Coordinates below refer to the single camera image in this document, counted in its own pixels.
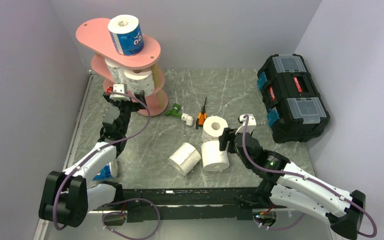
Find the pink three-tier shelf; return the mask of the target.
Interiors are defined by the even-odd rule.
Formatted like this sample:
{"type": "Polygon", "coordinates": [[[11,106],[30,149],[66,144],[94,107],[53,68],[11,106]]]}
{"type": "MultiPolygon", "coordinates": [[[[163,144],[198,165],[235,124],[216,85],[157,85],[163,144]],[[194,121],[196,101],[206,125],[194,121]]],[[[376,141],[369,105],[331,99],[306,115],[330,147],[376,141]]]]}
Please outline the pink three-tier shelf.
{"type": "Polygon", "coordinates": [[[160,44],[154,38],[144,34],[145,45],[140,53],[133,56],[118,54],[108,31],[109,22],[109,18],[94,18],[82,23],[75,33],[77,40],[82,45],[94,51],[91,67],[97,74],[104,77],[103,89],[106,91],[114,85],[114,80],[105,63],[105,58],[130,70],[151,69],[155,89],[145,100],[152,116],[163,113],[168,106],[169,99],[163,90],[165,76],[158,66],[158,60],[161,55],[160,44]]]}

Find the blue paper roll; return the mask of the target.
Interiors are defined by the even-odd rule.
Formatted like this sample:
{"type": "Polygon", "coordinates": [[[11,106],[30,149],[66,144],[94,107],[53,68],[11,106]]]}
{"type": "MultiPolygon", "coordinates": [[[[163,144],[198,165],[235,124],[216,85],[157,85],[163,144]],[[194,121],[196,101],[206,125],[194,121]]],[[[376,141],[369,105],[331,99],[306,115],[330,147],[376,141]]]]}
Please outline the blue paper roll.
{"type": "Polygon", "coordinates": [[[122,14],[112,18],[107,29],[118,54],[133,56],[144,48],[144,40],[139,19],[136,16],[122,14]]]}

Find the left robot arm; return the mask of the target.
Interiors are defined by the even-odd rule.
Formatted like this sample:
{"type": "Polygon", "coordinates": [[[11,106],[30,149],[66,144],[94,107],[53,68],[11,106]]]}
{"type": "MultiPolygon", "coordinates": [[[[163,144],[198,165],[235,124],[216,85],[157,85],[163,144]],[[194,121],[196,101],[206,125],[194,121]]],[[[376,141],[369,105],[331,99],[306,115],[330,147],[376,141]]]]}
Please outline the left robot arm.
{"type": "Polygon", "coordinates": [[[93,188],[88,188],[88,183],[117,159],[130,138],[136,137],[126,135],[131,114],[150,110],[144,91],[129,96],[112,89],[104,92],[103,97],[111,108],[109,118],[102,123],[98,142],[80,161],[63,171],[50,172],[45,179],[38,216],[52,222],[58,231],[67,226],[78,227],[88,212],[103,205],[117,210],[124,203],[120,183],[103,181],[93,188]]]}

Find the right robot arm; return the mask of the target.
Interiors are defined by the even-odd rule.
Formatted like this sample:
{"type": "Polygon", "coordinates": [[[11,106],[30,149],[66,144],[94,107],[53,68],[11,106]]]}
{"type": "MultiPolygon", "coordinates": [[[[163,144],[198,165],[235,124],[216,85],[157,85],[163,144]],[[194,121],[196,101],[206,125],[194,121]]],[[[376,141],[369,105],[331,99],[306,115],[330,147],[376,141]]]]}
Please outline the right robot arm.
{"type": "Polygon", "coordinates": [[[265,150],[250,133],[227,127],[218,140],[221,151],[236,154],[262,179],[255,192],[260,207],[292,208],[321,220],[343,238],[358,238],[366,203],[363,192],[349,192],[319,180],[287,157],[265,150]]]}

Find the white pipe elbow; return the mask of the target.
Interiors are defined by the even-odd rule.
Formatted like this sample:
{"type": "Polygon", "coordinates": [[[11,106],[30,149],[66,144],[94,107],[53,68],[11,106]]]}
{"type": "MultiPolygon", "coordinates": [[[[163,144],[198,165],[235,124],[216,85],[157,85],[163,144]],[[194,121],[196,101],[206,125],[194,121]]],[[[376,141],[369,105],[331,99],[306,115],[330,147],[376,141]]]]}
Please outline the white pipe elbow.
{"type": "Polygon", "coordinates": [[[184,121],[187,126],[192,126],[194,124],[194,118],[187,113],[181,115],[181,120],[184,121]]]}

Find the floral paper roll large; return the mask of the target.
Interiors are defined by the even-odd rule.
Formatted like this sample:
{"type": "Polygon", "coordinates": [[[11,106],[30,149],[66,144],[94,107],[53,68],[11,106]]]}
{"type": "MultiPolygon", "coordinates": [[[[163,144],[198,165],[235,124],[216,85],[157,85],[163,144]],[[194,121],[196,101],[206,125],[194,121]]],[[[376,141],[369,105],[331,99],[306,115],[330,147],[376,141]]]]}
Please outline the floral paper roll large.
{"type": "Polygon", "coordinates": [[[127,78],[124,73],[124,68],[117,62],[105,57],[105,64],[110,72],[110,75],[115,84],[127,84],[127,78]]]}

